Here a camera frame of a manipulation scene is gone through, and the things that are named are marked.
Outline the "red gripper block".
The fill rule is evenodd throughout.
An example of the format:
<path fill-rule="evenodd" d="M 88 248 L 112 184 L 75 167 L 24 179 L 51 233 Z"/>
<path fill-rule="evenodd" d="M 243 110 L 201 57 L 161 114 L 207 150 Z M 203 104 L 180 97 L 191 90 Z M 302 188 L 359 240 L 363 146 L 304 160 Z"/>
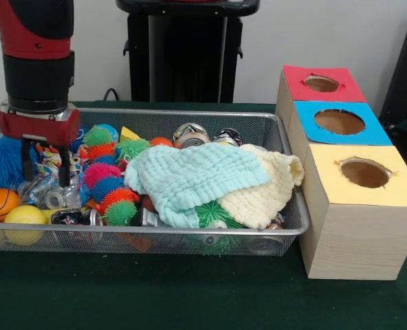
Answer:
<path fill-rule="evenodd" d="M 68 146 L 77 138 L 80 128 L 80 112 L 68 107 L 57 114 L 28 114 L 15 111 L 8 103 L 0 105 L 0 132 L 9 138 L 22 140 L 21 160 L 23 178 L 32 180 L 31 141 L 43 141 L 57 147 L 61 158 L 59 169 L 60 187 L 70 185 L 70 156 Z"/>

